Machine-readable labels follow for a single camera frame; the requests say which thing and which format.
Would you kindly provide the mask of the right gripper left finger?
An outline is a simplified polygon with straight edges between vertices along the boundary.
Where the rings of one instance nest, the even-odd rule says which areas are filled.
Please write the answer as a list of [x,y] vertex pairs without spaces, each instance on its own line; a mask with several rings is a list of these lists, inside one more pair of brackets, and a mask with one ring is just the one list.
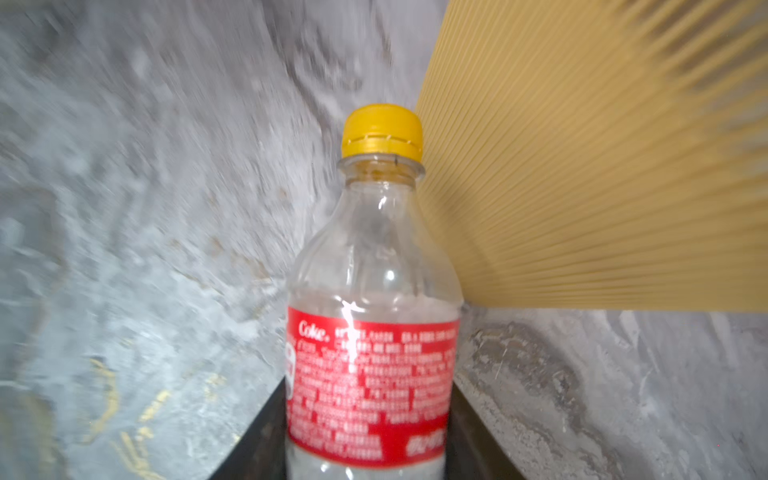
[[285,480],[286,405],[281,380],[210,480]]

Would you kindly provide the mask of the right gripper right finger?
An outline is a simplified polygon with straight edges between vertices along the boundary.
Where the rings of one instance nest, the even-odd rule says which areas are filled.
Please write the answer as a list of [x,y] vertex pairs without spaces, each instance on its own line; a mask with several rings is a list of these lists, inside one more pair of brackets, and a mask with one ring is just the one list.
[[449,480],[525,480],[456,383],[446,440]]

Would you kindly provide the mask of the red label bottle yellow cap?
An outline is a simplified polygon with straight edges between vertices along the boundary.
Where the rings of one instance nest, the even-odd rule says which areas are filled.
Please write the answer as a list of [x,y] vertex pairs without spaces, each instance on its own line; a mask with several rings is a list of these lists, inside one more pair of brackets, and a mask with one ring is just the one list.
[[288,279],[290,479],[441,479],[463,296],[431,238],[417,115],[346,120],[344,187]]

